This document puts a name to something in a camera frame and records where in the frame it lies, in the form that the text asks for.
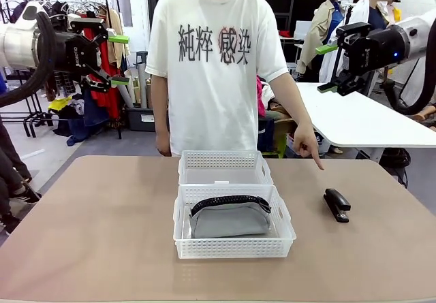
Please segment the white plastic basket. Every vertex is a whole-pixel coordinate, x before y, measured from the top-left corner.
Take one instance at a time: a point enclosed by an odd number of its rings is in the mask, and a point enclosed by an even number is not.
[[[180,185],[273,183],[259,151],[183,151],[178,174]]]
[[[189,214],[200,201],[220,196],[252,195],[271,206],[270,233],[237,238],[192,239]],[[296,239],[291,216],[273,185],[181,185],[174,203],[174,241],[180,259],[287,257]]]

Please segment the shoe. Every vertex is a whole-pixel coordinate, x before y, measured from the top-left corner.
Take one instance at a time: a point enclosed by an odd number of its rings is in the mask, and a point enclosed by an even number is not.
[[[10,235],[15,228],[20,225],[21,220],[14,217],[11,213],[0,217],[0,225],[4,227],[7,235]]]
[[[26,191],[21,194],[11,194],[11,199],[26,204],[35,204],[41,199],[41,194],[34,192],[30,187],[26,187]]]
[[[333,153],[335,153],[337,155],[342,155],[343,151],[340,148],[333,148]]]

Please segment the floor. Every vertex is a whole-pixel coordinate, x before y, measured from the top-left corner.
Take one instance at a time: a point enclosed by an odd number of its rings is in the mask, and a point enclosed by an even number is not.
[[[21,102],[7,107],[7,111],[25,111],[26,105]],[[119,140],[116,131],[108,130],[100,133],[82,144],[73,147],[66,145],[67,138],[55,135],[52,127],[39,127],[37,138],[27,138],[20,123],[8,123],[7,129],[20,155],[40,153],[25,159],[34,181],[32,186],[41,194],[45,194],[68,166],[78,157],[85,155],[140,155],[158,156],[155,149],[155,134],[135,131],[124,131],[123,139]],[[409,190],[433,214],[436,215],[436,178],[432,177],[436,170],[436,148],[409,149],[411,165],[407,168]],[[355,153],[336,156],[336,159],[346,159]],[[14,212],[23,218],[29,208],[14,206]],[[5,232],[0,232],[0,245],[6,240]]]

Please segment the stapler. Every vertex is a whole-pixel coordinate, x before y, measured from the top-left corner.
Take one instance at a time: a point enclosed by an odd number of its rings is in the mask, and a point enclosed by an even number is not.
[[[336,189],[327,189],[324,199],[338,223],[348,223],[347,211],[352,209],[348,201]]]

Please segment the black pants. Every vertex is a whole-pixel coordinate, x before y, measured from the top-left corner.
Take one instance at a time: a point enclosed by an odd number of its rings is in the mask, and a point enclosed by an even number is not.
[[[1,121],[0,117],[0,149],[6,154],[9,160],[12,162],[14,168],[20,173],[23,178],[30,178],[30,172],[24,162],[21,161],[20,156],[15,151],[15,147],[12,144],[11,137],[7,132],[5,125]]]
[[[10,212],[9,193],[22,187],[21,177],[0,148],[0,215]]]
[[[20,160],[0,118],[0,216],[10,212],[9,194],[22,187],[21,177],[30,177],[27,166]]]

